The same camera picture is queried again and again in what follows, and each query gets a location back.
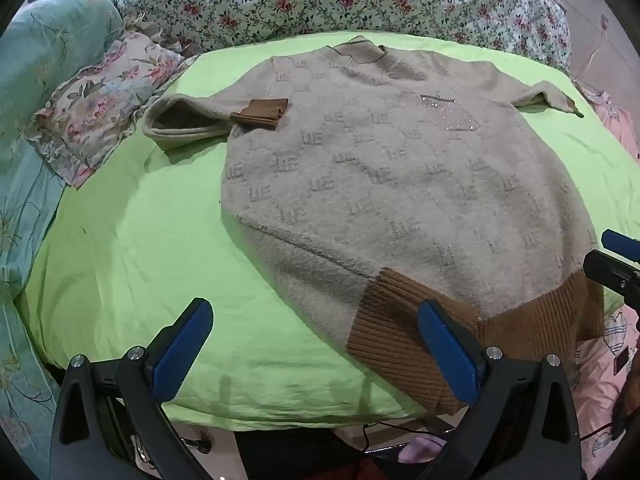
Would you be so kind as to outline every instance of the sweater sleeve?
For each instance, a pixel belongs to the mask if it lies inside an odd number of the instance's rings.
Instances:
[[[287,106],[286,99],[269,98],[275,77],[270,58],[209,97],[163,96],[140,119],[142,132],[167,151],[196,140],[226,136],[233,123],[273,128]]]
[[[435,70],[444,78],[451,78],[457,84],[477,91],[491,101],[510,103],[516,108],[547,104],[556,110],[584,117],[574,100],[549,81],[540,81],[528,86],[500,72],[489,61],[462,61],[437,52],[423,52],[422,60],[429,69]]]

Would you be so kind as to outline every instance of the floor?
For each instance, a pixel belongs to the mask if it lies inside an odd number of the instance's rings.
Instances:
[[[572,75],[594,89],[606,90],[614,103],[631,111],[636,125],[640,125],[640,56],[620,23],[603,0],[562,0],[562,3],[572,36]],[[598,46],[600,49],[589,63]],[[197,438],[194,429],[187,425],[178,425],[178,431],[184,437]],[[217,428],[207,431],[214,447],[208,455],[195,453],[198,460],[216,480],[246,480],[233,434]],[[355,447],[363,444],[361,426],[342,429],[338,434]],[[369,437],[372,447],[407,440],[401,433],[388,429],[373,430]]]

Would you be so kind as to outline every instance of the green bed sheet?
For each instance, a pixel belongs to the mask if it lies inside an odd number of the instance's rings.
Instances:
[[[173,91],[214,93],[270,56],[349,40],[334,32],[202,56]],[[490,60],[527,84],[547,79],[579,119],[543,107],[524,114],[561,157],[598,235],[640,237],[640,170],[562,73],[511,54],[429,38],[366,33],[377,44]],[[46,360],[116,358],[147,344],[195,296],[216,322],[170,418],[232,430],[334,426],[422,410],[376,374],[335,351],[287,307],[235,247],[220,216],[226,144],[163,153],[136,132],[80,190],[67,189],[38,252],[19,308]],[[620,298],[607,295],[607,308]]]

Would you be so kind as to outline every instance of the sequin pocket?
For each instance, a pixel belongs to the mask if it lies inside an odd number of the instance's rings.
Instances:
[[[439,95],[421,95],[420,98],[431,120],[449,132],[473,132],[480,127],[456,99],[445,99]]]

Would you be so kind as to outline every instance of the teal blanket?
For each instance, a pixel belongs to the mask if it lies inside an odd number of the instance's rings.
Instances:
[[[37,0],[0,38],[0,428],[41,479],[49,477],[57,386],[14,300],[64,185],[22,133],[53,90],[98,62],[118,35],[122,20],[112,1]]]

